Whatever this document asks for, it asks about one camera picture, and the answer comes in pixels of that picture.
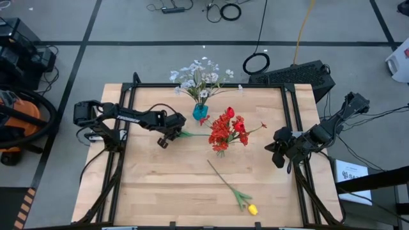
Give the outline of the white printed sign box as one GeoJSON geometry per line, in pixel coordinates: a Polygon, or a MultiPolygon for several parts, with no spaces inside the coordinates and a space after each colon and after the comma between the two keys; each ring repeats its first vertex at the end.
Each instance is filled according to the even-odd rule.
{"type": "MultiPolygon", "coordinates": [[[[337,183],[344,182],[363,176],[368,176],[367,167],[352,164],[349,162],[344,162],[342,160],[335,160],[335,181],[337,183]]],[[[365,190],[360,192],[353,192],[352,194],[339,194],[340,200],[349,201],[353,203],[365,204],[367,206],[372,206],[371,202],[371,191],[365,190]]]]}

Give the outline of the black metal beam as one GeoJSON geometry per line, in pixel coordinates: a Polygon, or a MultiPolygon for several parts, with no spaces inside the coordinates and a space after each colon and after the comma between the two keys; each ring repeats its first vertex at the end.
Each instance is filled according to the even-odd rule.
{"type": "Polygon", "coordinates": [[[409,166],[336,183],[339,194],[376,190],[409,182],[409,166]]]}

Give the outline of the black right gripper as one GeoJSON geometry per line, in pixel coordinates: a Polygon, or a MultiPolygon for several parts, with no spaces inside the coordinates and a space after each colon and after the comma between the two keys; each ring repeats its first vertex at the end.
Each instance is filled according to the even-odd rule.
{"type": "Polygon", "coordinates": [[[274,141],[271,144],[265,146],[267,151],[273,152],[272,162],[279,169],[284,167],[285,159],[284,155],[289,159],[292,157],[292,153],[289,153],[290,148],[295,145],[295,141],[301,136],[300,131],[292,131],[288,127],[282,127],[274,133],[274,141]]]}

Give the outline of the black equipment case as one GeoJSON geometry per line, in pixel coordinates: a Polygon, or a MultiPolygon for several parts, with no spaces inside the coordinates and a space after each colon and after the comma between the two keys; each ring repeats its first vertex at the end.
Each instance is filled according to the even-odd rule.
{"type": "Polygon", "coordinates": [[[0,17],[0,46],[16,45],[32,49],[40,38],[18,17],[0,17]]]}

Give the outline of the black striped floor mat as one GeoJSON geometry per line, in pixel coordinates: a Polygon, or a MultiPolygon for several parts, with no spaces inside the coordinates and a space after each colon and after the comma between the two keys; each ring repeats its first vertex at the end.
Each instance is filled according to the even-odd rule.
{"type": "Polygon", "coordinates": [[[36,190],[0,187],[0,230],[23,230],[36,190]]]}

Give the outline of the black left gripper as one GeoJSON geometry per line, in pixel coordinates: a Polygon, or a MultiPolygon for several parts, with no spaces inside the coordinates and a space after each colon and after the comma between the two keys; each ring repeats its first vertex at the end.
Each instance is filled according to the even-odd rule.
{"type": "MultiPolygon", "coordinates": [[[[165,132],[164,135],[166,137],[171,137],[171,140],[174,141],[176,138],[179,138],[182,134],[182,127],[185,125],[186,118],[177,112],[176,114],[172,114],[170,116],[165,117],[165,132]]],[[[167,139],[159,138],[157,144],[166,149],[168,146],[167,139]]]]}

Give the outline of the red artificial flower bunch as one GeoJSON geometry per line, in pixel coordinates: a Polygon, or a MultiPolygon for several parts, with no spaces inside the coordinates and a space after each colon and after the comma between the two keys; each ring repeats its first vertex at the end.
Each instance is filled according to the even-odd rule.
{"type": "Polygon", "coordinates": [[[199,120],[200,125],[206,125],[211,129],[211,134],[208,138],[208,142],[212,145],[212,150],[216,152],[219,158],[225,157],[225,151],[229,147],[229,143],[233,140],[233,132],[230,129],[231,118],[227,112],[221,114],[212,123],[209,121],[210,116],[199,120]]]}
{"type": "Polygon", "coordinates": [[[249,136],[251,133],[256,132],[262,128],[267,128],[267,125],[261,122],[261,125],[258,128],[252,129],[250,131],[246,131],[244,118],[241,116],[237,116],[236,120],[232,122],[232,140],[238,139],[240,143],[244,146],[248,145],[249,143],[249,136]]]}

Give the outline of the blue glass vase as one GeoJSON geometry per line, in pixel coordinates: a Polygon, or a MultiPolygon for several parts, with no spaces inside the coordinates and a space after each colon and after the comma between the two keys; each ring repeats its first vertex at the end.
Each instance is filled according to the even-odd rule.
{"type": "Polygon", "coordinates": [[[207,105],[203,105],[201,103],[197,103],[194,107],[193,113],[192,113],[193,117],[195,120],[199,121],[202,118],[207,117],[208,115],[208,106],[207,105]]]}

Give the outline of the orange shop vacuum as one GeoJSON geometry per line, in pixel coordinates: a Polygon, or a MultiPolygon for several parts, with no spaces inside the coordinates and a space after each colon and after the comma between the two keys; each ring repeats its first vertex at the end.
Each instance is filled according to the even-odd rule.
{"type": "Polygon", "coordinates": [[[42,150],[21,140],[37,133],[42,126],[38,107],[9,90],[0,89],[0,145],[16,142],[13,146],[0,147],[0,163],[17,165],[23,150],[41,153],[42,150]]]}

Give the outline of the black electronics box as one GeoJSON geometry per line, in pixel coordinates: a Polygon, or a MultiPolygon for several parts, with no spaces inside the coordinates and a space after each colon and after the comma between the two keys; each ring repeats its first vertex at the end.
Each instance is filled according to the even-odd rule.
{"type": "Polygon", "coordinates": [[[37,90],[42,75],[54,69],[56,55],[49,48],[36,54],[17,54],[8,47],[0,47],[0,84],[37,90]]]}

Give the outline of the black stand base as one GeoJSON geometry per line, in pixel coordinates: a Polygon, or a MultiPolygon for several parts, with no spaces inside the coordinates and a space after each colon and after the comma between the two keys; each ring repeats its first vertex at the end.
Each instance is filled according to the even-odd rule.
{"type": "Polygon", "coordinates": [[[409,0],[404,0],[402,3],[399,3],[397,10],[399,13],[409,17],[409,0]]]}

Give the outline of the yellow artificial tulip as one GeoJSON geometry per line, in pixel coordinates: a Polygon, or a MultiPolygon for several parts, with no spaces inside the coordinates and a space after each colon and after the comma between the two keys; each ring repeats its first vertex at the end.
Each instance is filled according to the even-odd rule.
{"type": "Polygon", "coordinates": [[[186,138],[186,137],[209,137],[209,136],[210,136],[210,134],[193,134],[193,133],[191,133],[191,132],[183,131],[183,130],[178,134],[178,137],[180,137],[180,138],[186,138]]]}
{"type": "Polygon", "coordinates": [[[247,209],[247,211],[253,215],[256,216],[258,214],[258,209],[256,207],[256,205],[251,204],[249,202],[249,200],[252,199],[252,197],[250,195],[244,194],[242,192],[240,192],[239,190],[235,189],[234,187],[232,187],[222,176],[221,174],[216,170],[216,168],[212,165],[212,163],[207,160],[208,164],[210,165],[210,167],[214,170],[214,172],[216,173],[216,175],[222,180],[222,182],[232,191],[238,205],[241,211],[243,211],[245,208],[247,209]]]}

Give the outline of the black aluminium table frame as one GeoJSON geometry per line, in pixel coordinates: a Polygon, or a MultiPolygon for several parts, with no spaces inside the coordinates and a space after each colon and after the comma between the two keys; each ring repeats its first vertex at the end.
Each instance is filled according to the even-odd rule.
{"type": "MultiPolygon", "coordinates": [[[[127,147],[123,154],[120,181],[103,203],[99,221],[118,226],[159,227],[174,222],[177,227],[300,227],[303,224],[297,183],[292,174],[278,169],[265,146],[273,133],[284,125],[295,124],[292,107],[284,107],[282,88],[276,85],[246,84],[235,87],[209,101],[210,116],[217,117],[228,107],[245,119],[251,133],[249,143],[232,144],[223,158],[212,150],[208,137],[187,137],[171,141],[166,149],[157,141],[158,132],[129,124],[127,147]],[[258,214],[240,210],[232,191],[210,167],[235,189],[252,197],[258,214]]],[[[182,113],[185,129],[193,134],[208,134],[192,117],[192,100],[176,95],[170,84],[141,83],[136,86],[106,84],[103,102],[132,105],[145,111],[182,113]]]]}

